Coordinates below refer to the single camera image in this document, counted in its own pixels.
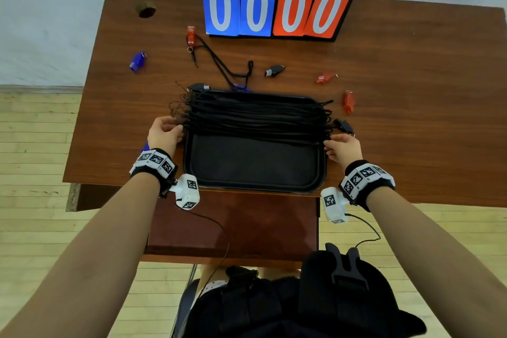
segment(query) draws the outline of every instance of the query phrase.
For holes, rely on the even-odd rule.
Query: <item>black tray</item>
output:
[[[315,103],[314,99],[306,97],[213,91],[217,92],[239,100]],[[186,173],[195,175],[200,186],[309,193],[324,182],[326,162],[326,152],[322,145],[293,146],[189,132],[183,169]]]

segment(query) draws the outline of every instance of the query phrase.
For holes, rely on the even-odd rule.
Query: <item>wood plank floor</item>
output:
[[[49,268],[95,210],[65,212],[69,185],[62,183],[80,95],[0,94],[0,327],[22,307]],[[507,210],[418,205],[507,282]],[[350,209],[377,227],[371,214]],[[373,237],[368,226],[320,222],[325,242],[342,251]],[[400,307],[424,319],[428,336],[448,337],[401,269],[385,240],[360,246],[378,267]],[[190,265],[141,262],[110,336],[168,337]]]

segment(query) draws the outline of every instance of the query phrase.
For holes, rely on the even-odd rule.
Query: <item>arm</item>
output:
[[[359,141],[333,135],[324,142],[345,169],[363,159]],[[478,258],[388,187],[367,205],[408,277],[453,337],[507,336],[507,288]]]
[[[182,126],[157,118],[148,143],[174,154]],[[0,338],[107,337],[134,280],[160,190],[136,174],[68,245]]]

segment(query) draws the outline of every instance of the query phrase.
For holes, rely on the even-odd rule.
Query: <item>wooden table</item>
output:
[[[207,53],[197,54],[199,68],[192,63],[185,39],[187,26],[195,26],[234,72],[246,72],[254,60],[253,91],[335,99],[328,106],[333,117],[349,121],[364,157],[387,169],[408,200],[507,204],[502,9],[354,0],[337,41],[322,43],[207,38],[202,0],[149,0],[157,11],[142,19],[135,6],[144,1],[105,0],[64,181],[90,192],[117,190],[103,185],[128,180],[153,119],[180,100],[176,80],[227,88]],[[128,65],[140,51],[148,59],[135,74]],[[287,68],[265,78],[273,64]],[[316,85],[324,71],[339,78]],[[345,90],[357,101],[351,116],[341,107]],[[182,154],[179,146],[174,160],[180,166]],[[342,177],[329,162],[322,187],[338,186]]]

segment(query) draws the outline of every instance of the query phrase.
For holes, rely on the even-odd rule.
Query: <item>baseboard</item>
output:
[[[22,86],[1,84],[0,93],[83,93],[81,86]]]

